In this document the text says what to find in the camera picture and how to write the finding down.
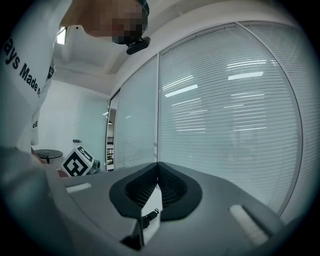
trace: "man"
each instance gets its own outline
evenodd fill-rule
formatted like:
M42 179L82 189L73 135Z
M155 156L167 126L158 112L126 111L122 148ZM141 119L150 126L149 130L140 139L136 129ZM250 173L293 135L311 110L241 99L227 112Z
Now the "man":
M79 26L93 37L136 37L145 28L142 25L145 3L145 0L34 1L0 52L3 121L0 146L35 155L30 144L38 143L40 108L54 73L53 45L62 27Z

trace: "white wall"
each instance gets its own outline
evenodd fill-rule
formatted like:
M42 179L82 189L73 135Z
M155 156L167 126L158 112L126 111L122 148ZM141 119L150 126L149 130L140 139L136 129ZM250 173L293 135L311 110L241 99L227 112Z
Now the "white wall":
M106 160L107 119L109 96L73 84L53 80L40 111L39 144L33 149L52 149L63 157L52 160L60 166L64 157L78 146L83 147L101 162ZM73 139L81 140L75 144Z
M241 21L268 21L295 25L286 13L256 0L232 0L209 4L175 18L153 33L144 49L130 56L116 73L112 94L145 62L173 43L198 31L220 24Z

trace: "white ceiling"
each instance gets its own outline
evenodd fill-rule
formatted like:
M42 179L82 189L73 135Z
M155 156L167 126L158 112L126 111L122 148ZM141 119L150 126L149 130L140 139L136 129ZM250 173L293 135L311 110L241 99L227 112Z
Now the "white ceiling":
M191 10L225 0L147 0L150 7L150 36L164 24ZM115 74L126 61L126 47L111 42L111 38L95 38L81 27L71 27L66 44L55 43L53 58L55 80L85 87L110 95L115 86Z

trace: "horizontal blinds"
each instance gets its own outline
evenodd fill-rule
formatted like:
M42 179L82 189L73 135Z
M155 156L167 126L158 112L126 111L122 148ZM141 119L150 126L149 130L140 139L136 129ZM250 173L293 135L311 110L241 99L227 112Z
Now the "horizontal blinds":
M160 56L158 160L227 179L277 212L299 151L288 87L271 54L237 28L168 51Z
M298 30L284 26L247 27L270 48L286 70L301 114L303 154L292 196L281 217L289 222L308 209L316 194L320 166L320 92L316 53Z
M154 162L157 60L122 86L115 124L115 170Z

